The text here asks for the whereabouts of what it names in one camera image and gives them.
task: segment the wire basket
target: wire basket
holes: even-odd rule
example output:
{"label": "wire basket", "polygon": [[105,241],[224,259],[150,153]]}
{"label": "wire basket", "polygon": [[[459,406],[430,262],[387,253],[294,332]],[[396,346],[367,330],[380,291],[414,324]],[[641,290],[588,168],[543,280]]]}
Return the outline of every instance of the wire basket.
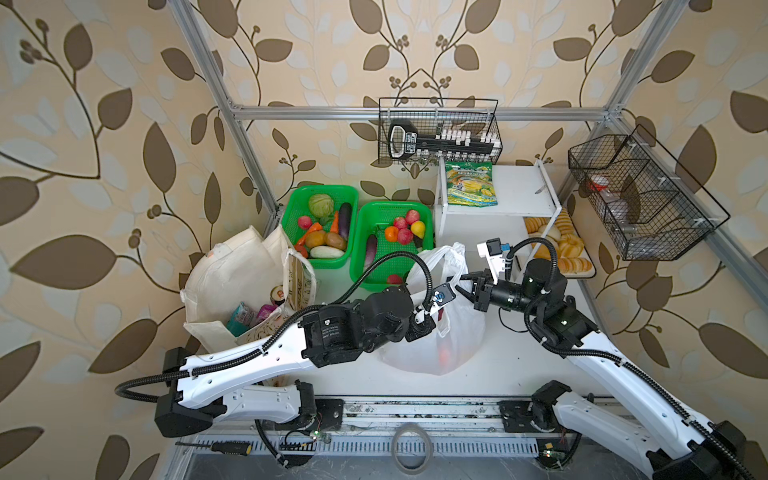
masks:
{"label": "wire basket", "polygon": [[[674,173],[651,156],[655,146],[669,156]],[[603,135],[572,147],[568,168],[623,260],[676,260],[730,218],[642,125],[630,135]]]}
{"label": "wire basket", "polygon": [[379,164],[398,162],[406,170],[441,159],[496,164],[503,148],[497,106],[477,98],[380,98]]}

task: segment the dark purple eggplant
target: dark purple eggplant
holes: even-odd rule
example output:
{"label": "dark purple eggplant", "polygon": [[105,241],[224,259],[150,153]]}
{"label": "dark purple eggplant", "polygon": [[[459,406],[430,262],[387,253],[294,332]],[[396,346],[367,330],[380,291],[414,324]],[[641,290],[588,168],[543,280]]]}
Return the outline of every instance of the dark purple eggplant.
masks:
{"label": "dark purple eggplant", "polygon": [[362,271],[368,270],[368,267],[371,266],[376,259],[376,246],[378,244],[379,241],[376,239],[375,233],[368,235],[368,241],[366,242],[366,262],[363,265]]}
{"label": "dark purple eggplant", "polygon": [[339,207],[339,235],[344,240],[349,240],[350,224],[352,224],[352,205],[345,202]]}

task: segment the white plastic bag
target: white plastic bag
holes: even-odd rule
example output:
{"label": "white plastic bag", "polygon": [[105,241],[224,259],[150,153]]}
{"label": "white plastic bag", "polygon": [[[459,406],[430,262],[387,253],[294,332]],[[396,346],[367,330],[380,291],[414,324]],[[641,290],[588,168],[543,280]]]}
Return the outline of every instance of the white plastic bag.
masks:
{"label": "white plastic bag", "polygon": [[[434,332],[410,343],[402,340],[381,347],[379,358],[384,363],[406,372],[445,375],[479,350],[485,333],[485,315],[456,291],[457,285],[467,291],[472,289],[470,280],[459,281],[461,275],[468,273],[464,251],[464,245],[457,242],[452,247],[425,250],[419,254],[432,272],[433,287],[453,276],[449,284],[456,298],[443,309]],[[407,283],[414,305],[423,302],[426,281],[419,265],[413,266]]]}
{"label": "white plastic bag", "polygon": [[[227,330],[240,302],[258,311],[271,303],[270,293],[278,285],[283,285],[283,305],[243,335]],[[180,293],[187,307],[184,328],[209,353],[221,352],[271,335],[288,316],[312,305],[316,291],[312,265],[291,247],[281,226],[266,239],[249,227],[217,243],[192,269]]]}

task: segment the green plastic basket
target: green plastic basket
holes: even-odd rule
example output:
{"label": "green plastic basket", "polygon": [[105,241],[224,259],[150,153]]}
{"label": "green plastic basket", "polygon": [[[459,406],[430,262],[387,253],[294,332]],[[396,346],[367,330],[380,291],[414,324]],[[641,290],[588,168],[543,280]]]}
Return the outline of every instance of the green plastic basket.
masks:
{"label": "green plastic basket", "polygon": [[[380,201],[365,204],[357,215],[357,227],[355,228],[355,246],[352,250],[352,260],[349,263],[349,276],[353,281],[357,281],[363,272],[366,262],[366,244],[368,236],[376,234],[376,260],[392,252],[411,252],[416,253],[416,246],[413,242],[408,245],[401,245],[397,242],[388,242],[384,238],[384,229],[390,227],[397,217],[404,217],[408,210],[419,212],[421,221],[426,225],[424,232],[424,250],[431,250],[435,247],[435,241],[432,236],[432,212],[424,204],[416,202],[394,202]],[[362,288],[370,292],[380,292],[390,286],[386,279],[388,276],[396,273],[404,280],[406,274],[411,270],[415,262],[405,257],[393,258],[382,263],[362,282]]]}
{"label": "green plastic basket", "polygon": [[[357,218],[357,190],[349,185],[308,185],[297,188],[290,196],[286,213],[283,215],[283,230],[285,230],[291,244],[299,241],[306,230],[299,228],[297,221],[299,217],[308,215],[312,222],[316,222],[307,204],[310,197],[314,194],[328,194],[333,198],[333,209],[338,210],[341,204],[347,202],[352,205],[352,219],[349,223],[349,239],[347,240],[346,252],[339,258],[310,258],[310,263],[315,268],[340,268],[346,263],[346,259],[352,252],[355,244],[355,222]],[[323,229],[327,232],[331,229],[331,223],[327,223]]]}

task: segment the yellow and green package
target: yellow and green package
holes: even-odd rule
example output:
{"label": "yellow and green package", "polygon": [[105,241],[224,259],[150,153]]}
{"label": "yellow and green package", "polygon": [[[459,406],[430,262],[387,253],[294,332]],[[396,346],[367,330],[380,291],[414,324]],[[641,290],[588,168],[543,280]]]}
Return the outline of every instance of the yellow and green package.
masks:
{"label": "yellow and green package", "polygon": [[493,190],[491,162],[445,162],[448,204],[469,207],[498,205]]}

